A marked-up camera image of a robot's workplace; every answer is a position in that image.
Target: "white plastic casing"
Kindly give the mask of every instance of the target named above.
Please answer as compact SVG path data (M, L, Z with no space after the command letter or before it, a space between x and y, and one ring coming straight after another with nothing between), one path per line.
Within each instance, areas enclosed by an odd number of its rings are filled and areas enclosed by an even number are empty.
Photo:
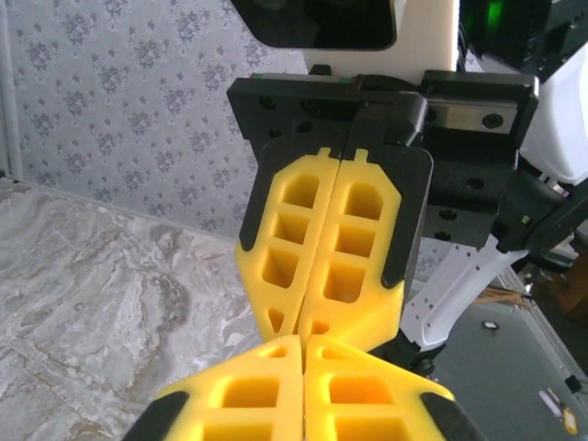
M516 72L483 57L484 72ZM539 107L521 154L549 177L580 184L588 177L588 43L539 89Z

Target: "yellow foam pad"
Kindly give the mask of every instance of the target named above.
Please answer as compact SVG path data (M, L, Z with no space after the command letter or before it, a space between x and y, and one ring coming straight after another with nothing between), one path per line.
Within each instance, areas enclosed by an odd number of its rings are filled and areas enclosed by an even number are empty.
M358 150L342 161L300 312L303 345L326 334L368 351L398 332L404 284L381 285L401 195Z
M166 441L300 441L302 389L300 339L289 335L181 379L155 399L189 395Z
M330 149L274 175L254 248L235 258L264 341L295 334L339 160Z
M420 395L444 387L324 335L306 349L307 441L443 441Z

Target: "screw hole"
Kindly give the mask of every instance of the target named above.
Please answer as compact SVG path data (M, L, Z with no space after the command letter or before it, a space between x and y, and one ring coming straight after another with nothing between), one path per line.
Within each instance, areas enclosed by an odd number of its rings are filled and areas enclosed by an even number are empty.
M471 177L468 179L468 187L472 190L481 190L484 188L484 180L478 177Z
M275 110L277 107L276 101L274 101L271 96L267 95L261 95L259 97L259 104L265 110Z
M297 133L309 133L312 131L312 123L309 121L303 121L296 126Z
M435 122L437 119L437 112L433 108L429 108L426 112L426 121L427 122Z
M486 129L498 129L504 124L504 118L497 113L491 113L482 118L481 123Z
M278 129L272 129L269 131L268 135L273 140L275 138L282 136L282 131Z
M439 241L450 241L451 234L449 234L448 232L436 232L435 238L438 239Z
M445 221L454 221L458 218L458 214L452 209L442 209L439 211L439 217Z

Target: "rectangular cutout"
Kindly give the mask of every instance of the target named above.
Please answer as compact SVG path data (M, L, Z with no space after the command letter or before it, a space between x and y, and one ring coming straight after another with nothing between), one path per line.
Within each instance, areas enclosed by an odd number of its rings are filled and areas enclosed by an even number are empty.
M319 178L313 175L300 175L286 185L282 202L311 209L314 207Z
M383 205L382 196L374 186L353 184L347 193L345 214L378 221Z
M375 238L376 233L371 230L340 225L335 251L369 257Z
M333 404L392 404L386 383L377 377L333 377L329 394Z
M271 441L272 424L205 425L202 441Z
M336 417L334 426L337 441L413 441L399 419Z
M322 294L326 299L353 303L359 299L365 275L364 268L331 263Z
M279 333L282 329L282 324L284 324L284 312L270 309L267 311L267 318L272 324L272 329L274 332Z
M302 245L308 228L309 220L307 218L278 213L273 234L278 239Z
M268 248L262 278L272 285L288 288L294 280L299 257L277 248Z
M224 408L276 407L279 379L233 379L224 390Z

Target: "patterned wallpaper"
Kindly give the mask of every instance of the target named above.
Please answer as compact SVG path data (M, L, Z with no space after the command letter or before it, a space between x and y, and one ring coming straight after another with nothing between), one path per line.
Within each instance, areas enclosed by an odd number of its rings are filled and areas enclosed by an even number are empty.
M236 236L256 168L225 91L304 71L228 0L6 0L25 180Z

